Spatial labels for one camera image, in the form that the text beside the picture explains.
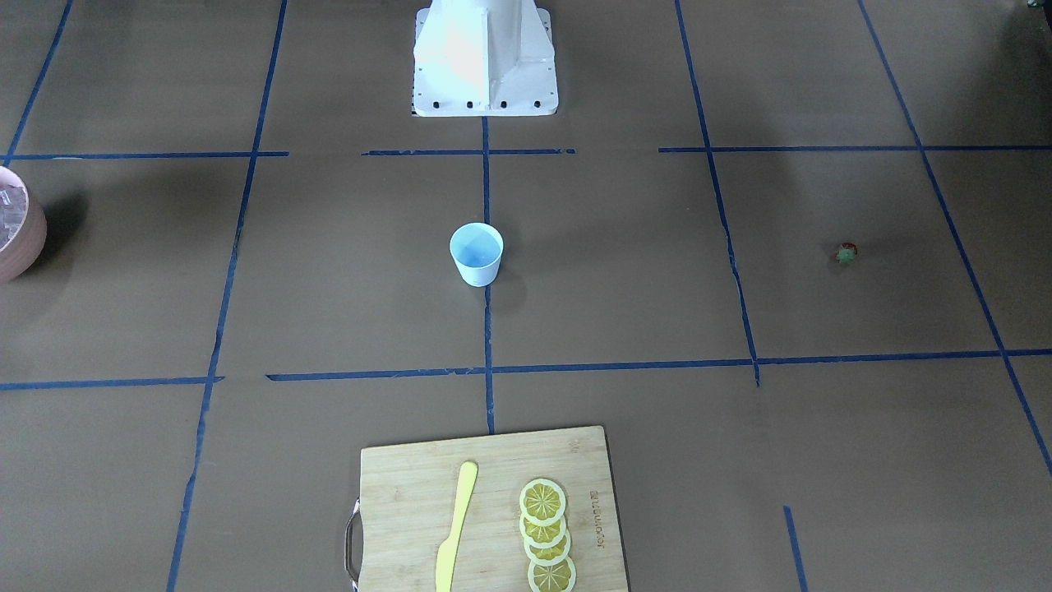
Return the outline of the light blue cup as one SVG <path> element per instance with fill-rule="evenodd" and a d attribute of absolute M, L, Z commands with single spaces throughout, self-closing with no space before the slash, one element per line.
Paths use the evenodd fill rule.
<path fill-rule="evenodd" d="M 503 237 L 489 224 L 464 224 L 450 237 L 450 256 L 459 277 L 470 286 L 483 288 L 495 281 L 503 252 Z"/>

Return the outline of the pink bowl of ice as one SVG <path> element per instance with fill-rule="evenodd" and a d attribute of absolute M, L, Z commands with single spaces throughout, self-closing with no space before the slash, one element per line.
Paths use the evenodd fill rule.
<path fill-rule="evenodd" d="M 48 221 L 40 200 L 18 173 L 1 168 L 1 281 L 5 284 L 31 269 L 43 251 Z"/>

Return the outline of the lemon slice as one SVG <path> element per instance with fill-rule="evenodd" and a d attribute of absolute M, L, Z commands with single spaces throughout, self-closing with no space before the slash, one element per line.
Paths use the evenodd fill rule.
<path fill-rule="evenodd" d="M 572 548 L 572 535 L 566 531 L 551 547 L 541 548 L 529 537 L 524 539 L 524 551 L 529 562 L 541 567 L 555 566 L 566 562 Z"/>
<path fill-rule="evenodd" d="M 562 520 L 566 507 L 566 493 L 553 479 L 530 479 L 519 492 L 519 509 L 523 518 L 538 527 L 548 527 Z"/>
<path fill-rule="evenodd" d="M 576 585 L 574 559 L 567 556 L 562 562 L 530 562 L 527 584 L 533 592 L 572 591 Z"/>
<path fill-rule="evenodd" d="M 519 532 L 522 539 L 528 546 L 535 548 L 553 548 L 563 542 L 567 535 L 566 517 L 561 516 L 559 520 L 548 525 L 539 525 L 530 520 L 525 514 L 519 515 Z"/>

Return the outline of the bamboo cutting board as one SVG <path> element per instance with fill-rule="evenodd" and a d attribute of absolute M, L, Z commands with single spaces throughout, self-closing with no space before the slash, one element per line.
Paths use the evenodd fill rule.
<path fill-rule="evenodd" d="M 347 520 L 353 591 L 436 591 L 436 551 L 448 532 L 459 467 L 478 478 L 459 540 L 451 591 L 530 591 L 519 492 L 530 479 L 563 487 L 576 565 L 572 591 L 627 591 L 615 487 L 600 426 L 366 447 Z"/>

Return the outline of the yellow plastic knife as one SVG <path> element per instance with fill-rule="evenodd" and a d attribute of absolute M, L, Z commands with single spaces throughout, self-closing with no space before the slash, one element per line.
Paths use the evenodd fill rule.
<path fill-rule="evenodd" d="M 463 534 L 464 522 L 469 509 L 469 503 L 478 478 L 478 465 L 474 461 L 464 461 L 459 466 L 454 505 L 450 532 L 446 539 L 440 543 L 436 551 L 434 590 L 451 591 L 457 566 L 459 544 Z"/>

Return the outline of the red strawberry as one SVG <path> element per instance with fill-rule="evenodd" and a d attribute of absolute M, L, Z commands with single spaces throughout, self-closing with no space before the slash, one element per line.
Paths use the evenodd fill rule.
<path fill-rule="evenodd" d="M 857 256 L 858 247 L 854 243 L 845 241 L 844 243 L 838 244 L 834 258 L 837 260 L 838 265 L 848 266 L 856 262 Z"/>

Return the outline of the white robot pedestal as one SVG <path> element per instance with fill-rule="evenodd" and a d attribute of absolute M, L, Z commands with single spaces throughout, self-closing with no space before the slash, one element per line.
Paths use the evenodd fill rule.
<path fill-rule="evenodd" d="M 432 1 L 417 11 L 411 113 L 421 118 L 557 113 L 555 39 L 533 1 Z"/>

